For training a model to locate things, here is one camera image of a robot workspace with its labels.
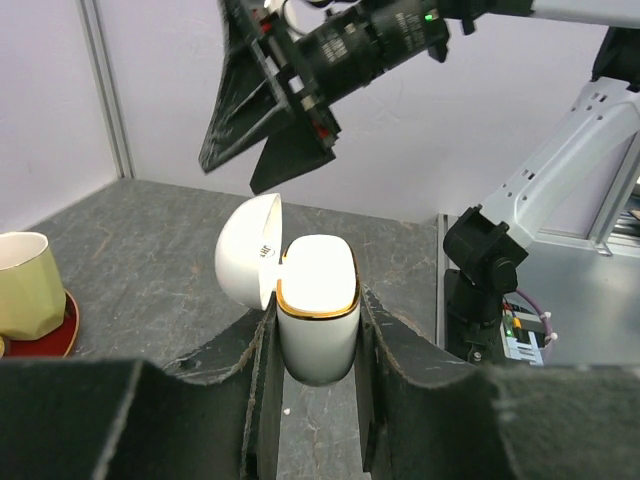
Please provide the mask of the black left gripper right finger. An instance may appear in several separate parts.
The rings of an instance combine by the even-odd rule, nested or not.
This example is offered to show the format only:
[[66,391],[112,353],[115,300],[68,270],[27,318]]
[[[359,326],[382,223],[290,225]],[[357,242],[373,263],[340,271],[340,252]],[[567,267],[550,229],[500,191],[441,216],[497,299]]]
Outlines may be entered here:
[[635,365],[473,366],[361,295],[355,382],[374,479],[635,479]]

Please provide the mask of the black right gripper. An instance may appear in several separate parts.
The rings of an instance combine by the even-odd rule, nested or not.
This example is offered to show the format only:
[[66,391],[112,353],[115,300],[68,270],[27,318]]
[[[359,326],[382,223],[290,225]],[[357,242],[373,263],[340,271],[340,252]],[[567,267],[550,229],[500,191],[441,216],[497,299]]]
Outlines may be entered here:
[[221,1],[219,8],[222,74],[198,161],[211,173],[264,140],[249,182],[258,195],[334,160],[340,127],[284,7]]

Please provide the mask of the small white charging case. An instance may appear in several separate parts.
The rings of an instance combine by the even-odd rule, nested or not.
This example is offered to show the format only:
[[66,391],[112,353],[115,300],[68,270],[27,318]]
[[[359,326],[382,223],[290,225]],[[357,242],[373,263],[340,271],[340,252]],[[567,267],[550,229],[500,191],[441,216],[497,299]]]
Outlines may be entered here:
[[275,305],[282,358],[294,379],[327,386],[346,376],[356,352],[361,282],[345,239],[308,234],[285,245],[280,195],[256,196],[222,228],[215,273],[237,303],[260,311]]

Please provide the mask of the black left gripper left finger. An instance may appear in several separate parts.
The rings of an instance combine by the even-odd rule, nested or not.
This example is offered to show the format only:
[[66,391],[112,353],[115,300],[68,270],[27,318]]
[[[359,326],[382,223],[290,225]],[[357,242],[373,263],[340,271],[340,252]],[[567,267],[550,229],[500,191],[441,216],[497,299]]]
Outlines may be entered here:
[[284,367],[276,310],[250,310],[159,367],[1,363],[5,479],[273,479]]

